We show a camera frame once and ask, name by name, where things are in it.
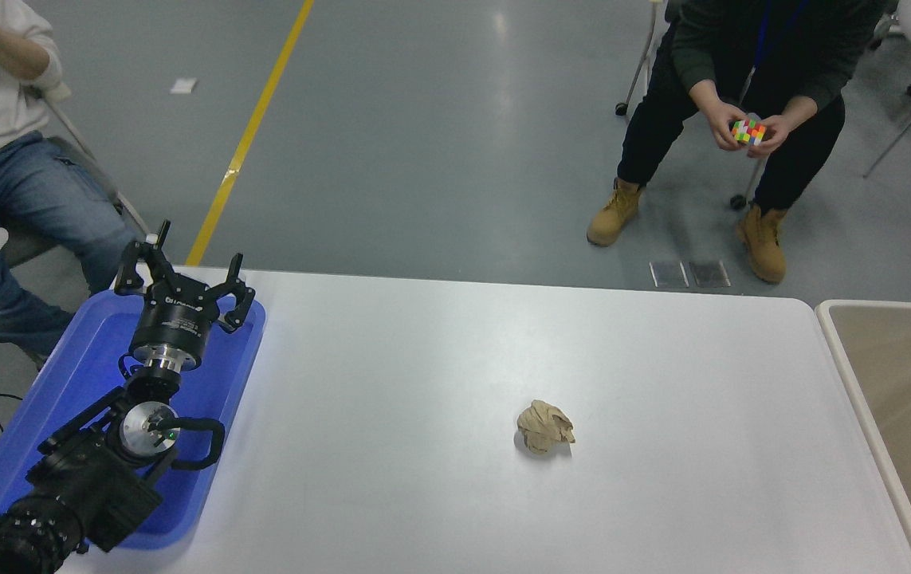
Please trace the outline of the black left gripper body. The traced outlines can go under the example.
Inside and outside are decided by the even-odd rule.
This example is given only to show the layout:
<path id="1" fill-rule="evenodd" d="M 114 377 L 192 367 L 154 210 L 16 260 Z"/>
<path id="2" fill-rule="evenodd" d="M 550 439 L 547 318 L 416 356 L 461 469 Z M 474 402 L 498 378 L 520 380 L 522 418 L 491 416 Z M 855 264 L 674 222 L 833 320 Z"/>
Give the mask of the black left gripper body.
<path id="1" fill-rule="evenodd" d="M 216 299 L 201 295 L 182 301 L 161 292 L 146 292 L 143 298 L 144 308 L 128 352 L 144 360 L 152 349 L 165 346 L 184 353 L 190 360 L 202 360 L 220 313 Z"/>

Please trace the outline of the person's left hand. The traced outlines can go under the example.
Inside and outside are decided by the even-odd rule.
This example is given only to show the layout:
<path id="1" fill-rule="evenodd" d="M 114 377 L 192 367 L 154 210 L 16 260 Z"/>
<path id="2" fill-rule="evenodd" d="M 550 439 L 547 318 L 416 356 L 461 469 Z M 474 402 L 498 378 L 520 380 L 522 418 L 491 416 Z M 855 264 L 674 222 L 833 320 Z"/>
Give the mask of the person's left hand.
<path id="1" fill-rule="evenodd" d="M 748 147 L 746 156 L 749 159 L 766 159 L 787 141 L 791 131 L 796 128 L 795 121 L 789 114 L 775 114 L 757 120 L 757 123 L 764 128 L 764 138 L 757 145 Z"/>

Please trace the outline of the person's right hand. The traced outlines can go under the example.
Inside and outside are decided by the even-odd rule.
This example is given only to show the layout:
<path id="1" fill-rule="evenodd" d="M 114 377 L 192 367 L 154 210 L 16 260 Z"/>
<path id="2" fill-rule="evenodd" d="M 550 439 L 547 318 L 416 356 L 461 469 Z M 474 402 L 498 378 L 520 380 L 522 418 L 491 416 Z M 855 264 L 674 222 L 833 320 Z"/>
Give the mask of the person's right hand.
<path id="1" fill-rule="evenodd" d="M 715 144 L 724 151 L 738 151 L 743 144 L 736 140 L 732 134 L 732 126 L 736 121 L 746 121 L 747 114 L 724 101 L 714 100 L 700 107 L 700 112 L 705 117 Z"/>

